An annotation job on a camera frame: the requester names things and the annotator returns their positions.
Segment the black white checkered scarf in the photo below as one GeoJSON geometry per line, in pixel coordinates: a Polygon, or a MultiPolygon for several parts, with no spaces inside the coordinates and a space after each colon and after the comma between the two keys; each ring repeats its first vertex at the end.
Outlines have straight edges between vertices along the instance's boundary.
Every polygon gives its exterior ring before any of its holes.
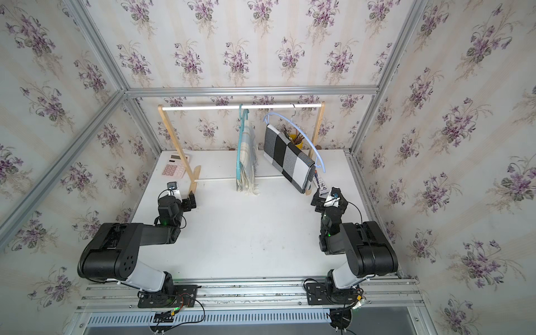
{"type": "Polygon", "coordinates": [[[278,129],[268,124],[265,130],[264,157],[300,192],[310,187],[315,163],[278,129]]]}

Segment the cream blue plaid scarf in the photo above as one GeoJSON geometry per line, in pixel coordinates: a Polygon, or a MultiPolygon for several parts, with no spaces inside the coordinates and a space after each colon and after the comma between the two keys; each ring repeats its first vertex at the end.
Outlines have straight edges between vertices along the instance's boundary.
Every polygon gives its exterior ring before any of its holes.
{"type": "Polygon", "coordinates": [[[258,195],[258,184],[255,182],[257,156],[255,151],[255,131],[251,122],[247,121],[241,148],[241,180],[236,180],[237,191],[250,195],[258,195]]]}

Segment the teal clothes hanger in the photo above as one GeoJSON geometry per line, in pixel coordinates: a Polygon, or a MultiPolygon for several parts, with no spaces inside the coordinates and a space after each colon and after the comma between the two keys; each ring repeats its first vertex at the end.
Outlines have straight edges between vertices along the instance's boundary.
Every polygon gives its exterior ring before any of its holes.
{"type": "Polygon", "coordinates": [[[242,104],[239,106],[239,140],[237,143],[237,160],[236,160],[236,180],[241,180],[241,148],[244,137],[244,131],[246,130],[247,121],[248,121],[249,110],[246,109],[242,104]]]}

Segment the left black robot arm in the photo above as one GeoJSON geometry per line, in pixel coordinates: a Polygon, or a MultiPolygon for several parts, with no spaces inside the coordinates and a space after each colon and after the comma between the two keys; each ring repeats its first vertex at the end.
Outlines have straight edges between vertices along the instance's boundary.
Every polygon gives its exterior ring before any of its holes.
{"type": "Polygon", "coordinates": [[[157,200],[159,215],[153,224],[104,223],[85,247],[78,275],[89,281],[115,281],[145,293],[171,295],[171,274],[138,260],[141,247],[174,244],[187,226],[184,212],[196,208],[194,192],[179,199],[168,189],[157,200]]]}

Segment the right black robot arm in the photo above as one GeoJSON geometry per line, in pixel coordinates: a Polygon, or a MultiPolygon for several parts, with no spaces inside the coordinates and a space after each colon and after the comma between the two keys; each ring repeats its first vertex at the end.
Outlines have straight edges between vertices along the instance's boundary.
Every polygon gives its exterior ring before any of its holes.
{"type": "Polygon", "coordinates": [[[388,238],[375,221],[344,223],[348,202],[339,188],[329,193],[316,191],[311,201],[320,213],[319,245],[325,255],[344,255],[342,266],[329,270],[327,286],[333,291],[349,290],[376,276],[394,274],[399,260],[388,238]]]}

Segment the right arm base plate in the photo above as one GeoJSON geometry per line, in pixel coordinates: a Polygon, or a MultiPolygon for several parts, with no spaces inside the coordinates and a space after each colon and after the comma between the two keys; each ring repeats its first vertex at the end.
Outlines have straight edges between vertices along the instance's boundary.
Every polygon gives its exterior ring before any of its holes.
{"type": "Polygon", "coordinates": [[[338,289],[329,279],[327,282],[306,279],[302,286],[306,293],[307,303],[310,306],[353,306],[364,299],[361,288],[338,289]]]}

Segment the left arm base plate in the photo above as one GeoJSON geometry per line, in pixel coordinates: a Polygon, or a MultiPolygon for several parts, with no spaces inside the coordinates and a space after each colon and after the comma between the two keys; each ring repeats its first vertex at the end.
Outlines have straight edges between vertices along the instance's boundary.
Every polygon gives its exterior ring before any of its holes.
{"type": "Polygon", "coordinates": [[[179,308],[193,307],[199,286],[175,286],[170,293],[138,293],[138,308],[179,308]]]}

